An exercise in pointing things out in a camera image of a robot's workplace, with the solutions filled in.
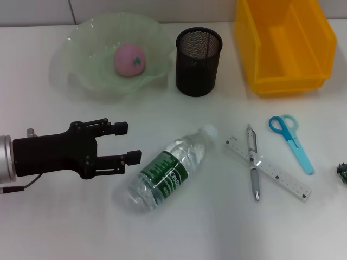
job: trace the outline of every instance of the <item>green glass bowl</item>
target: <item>green glass bowl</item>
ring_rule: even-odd
[[[113,56],[122,44],[137,44],[146,53],[146,69],[135,77],[115,73]],[[128,94],[168,73],[174,44],[162,26],[145,16],[104,14],[84,22],[62,47],[62,69],[93,92]]]

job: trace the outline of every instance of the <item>green bottle label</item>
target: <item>green bottle label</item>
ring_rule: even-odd
[[[183,165],[167,151],[158,155],[141,173],[150,178],[165,199],[188,178]]]

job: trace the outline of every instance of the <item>white table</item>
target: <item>white table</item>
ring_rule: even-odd
[[[106,117],[127,121],[129,132],[100,138],[100,155],[143,152],[141,165],[128,166],[125,175],[85,181],[70,171],[47,173],[24,192],[1,195],[1,259],[346,259],[347,189],[336,167],[347,161],[347,21],[331,24],[338,37],[333,76],[318,91],[261,99],[243,79],[232,23],[166,24],[173,41],[194,26],[221,35],[215,89],[201,98],[181,94],[172,66],[167,88],[117,101],[54,83],[52,57],[74,26],[0,28],[1,135],[22,138],[29,127],[38,135],[60,133],[72,121]],[[270,117],[285,113],[299,121],[313,176],[268,127]],[[248,165],[221,148],[231,133],[246,142],[249,122],[259,151],[313,190],[306,204],[263,175],[261,202],[254,201]],[[220,145],[201,172],[154,212],[122,207],[120,191],[134,174],[165,144],[206,123],[220,130]]]

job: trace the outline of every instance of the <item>black mesh pen holder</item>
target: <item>black mesh pen holder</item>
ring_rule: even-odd
[[[176,86],[188,96],[205,96],[215,86],[222,38],[203,27],[180,33],[176,40]]]

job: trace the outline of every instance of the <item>white wall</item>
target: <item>white wall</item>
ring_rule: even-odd
[[[318,0],[325,16],[330,19],[347,19],[347,0]]]
[[[68,0],[0,0],[0,26],[74,24]]]
[[[231,21],[236,11],[236,0],[71,0],[71,4],[77,23],[105,12],[136,12],[166,23]]]
[[[160,22],[216,22],[234,20],[236,1],[71,0],[71,4],[77,23],[105,12],[137,12]],[[347,18],[347,0],[318,1],[328,18]],[[0,26],[58,24],[74,24],[68,0],[0,0]]]

